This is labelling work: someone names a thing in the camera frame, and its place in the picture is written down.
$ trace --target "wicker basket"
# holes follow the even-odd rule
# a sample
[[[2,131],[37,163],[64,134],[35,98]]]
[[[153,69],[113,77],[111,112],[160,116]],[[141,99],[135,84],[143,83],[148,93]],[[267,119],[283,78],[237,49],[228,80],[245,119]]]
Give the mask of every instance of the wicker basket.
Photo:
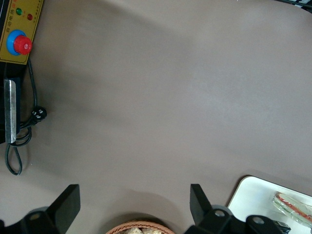
[[[144,221],[144,220],[134,220],[134,221],[129,221],[129,222],[120,224],[117,227],[114,227],[113,229],[108,231],[106,234],[117,234],[130,228],[150,228],[150,229],[160,230],[162,234],[175,234],[170,229],[158,223]]]

